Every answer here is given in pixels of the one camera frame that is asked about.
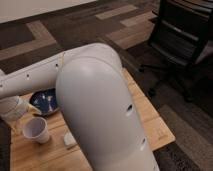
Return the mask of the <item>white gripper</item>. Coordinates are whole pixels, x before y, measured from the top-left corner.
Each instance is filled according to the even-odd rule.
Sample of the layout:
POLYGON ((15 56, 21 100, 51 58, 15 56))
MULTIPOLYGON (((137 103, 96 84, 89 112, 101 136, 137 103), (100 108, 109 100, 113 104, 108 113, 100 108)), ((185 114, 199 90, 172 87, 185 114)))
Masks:
POLYGON ((6 121, 15 122, 15 133, 17 135, 22 134, 22 123, 20 118, 27 112, 41 115, 41 111, 35 106, 28 104, 19 96, 13 96, 0 100, 0 117, 6 121))

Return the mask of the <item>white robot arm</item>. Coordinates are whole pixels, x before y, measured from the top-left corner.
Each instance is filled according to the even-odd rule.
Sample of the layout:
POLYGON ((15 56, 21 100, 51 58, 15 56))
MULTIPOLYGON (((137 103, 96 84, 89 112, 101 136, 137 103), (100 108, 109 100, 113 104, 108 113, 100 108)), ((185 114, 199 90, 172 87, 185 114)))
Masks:
POLYGON ((112 47, 87 44, 0 76, 0 99, 49 88, 93 171, 160 171, 112 47))

